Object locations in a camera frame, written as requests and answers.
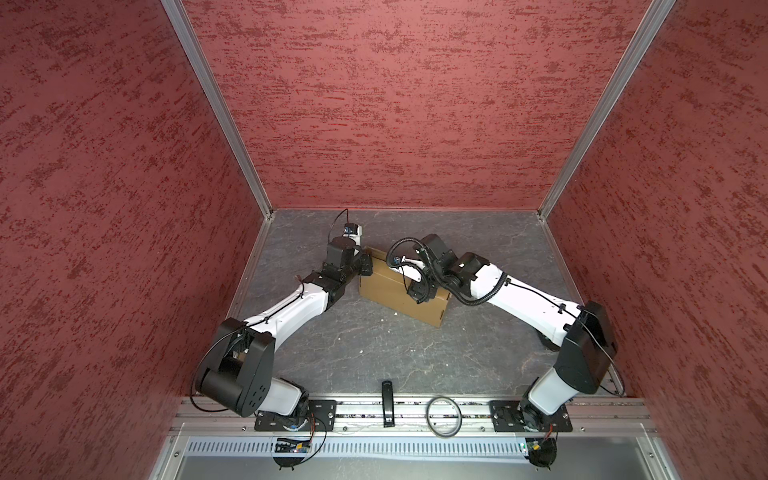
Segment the brown cardboard box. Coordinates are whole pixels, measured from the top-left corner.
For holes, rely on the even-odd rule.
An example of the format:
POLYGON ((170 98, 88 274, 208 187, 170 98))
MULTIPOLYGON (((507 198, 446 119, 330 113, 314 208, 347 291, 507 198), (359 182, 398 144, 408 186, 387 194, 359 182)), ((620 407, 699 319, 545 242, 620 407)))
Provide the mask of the brown cardboard box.
POLYGON ((365 251, 372 259, 372 274, 360 278, 360 294, 363 298, 439 328, 443 323, 451 294, 438 287, 433 297, 418 303, 412 296, 416 283, 410 278, 415 274, 412 269, 406 270, 403 276, 400 270, 390 269, 385 262, 385 253, 374 248, 365 251))

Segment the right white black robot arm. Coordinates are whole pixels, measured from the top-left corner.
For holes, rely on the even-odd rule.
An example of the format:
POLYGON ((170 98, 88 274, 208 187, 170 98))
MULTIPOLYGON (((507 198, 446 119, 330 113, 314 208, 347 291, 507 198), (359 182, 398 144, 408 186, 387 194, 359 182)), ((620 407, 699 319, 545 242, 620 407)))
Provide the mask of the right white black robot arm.
POLYGON ((558 422, 564 405, 579 394, 596 393, 614 365, 617 345, 604 307, 549 295, 472 253, 457 258, 448 252, 437 260, 422 249, 419 256, 387 261, 415 283, 415 301, 442 287, 466 306, 488 303, 511 314, 555 347, 555 363, 526 390, 510 420, 531 432, 563 430, 558 422))

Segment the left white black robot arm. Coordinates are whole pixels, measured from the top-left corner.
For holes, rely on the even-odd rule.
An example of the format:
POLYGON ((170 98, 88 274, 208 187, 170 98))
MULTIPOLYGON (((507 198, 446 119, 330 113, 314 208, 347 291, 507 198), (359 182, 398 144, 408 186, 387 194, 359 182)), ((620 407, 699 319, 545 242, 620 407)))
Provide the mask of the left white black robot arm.
POLYGON ((358 276, 373 273, 361 246, 362 228, 348 223, 327 244, 322 268, 299 281, 295 292, 246 320, 222 322, 196 368, 190 387, 241 417, 272 414, 287 429, 309 421, 309 395, 303 387, 273 375, 279 347, 309 321, 330 309, 358 276))

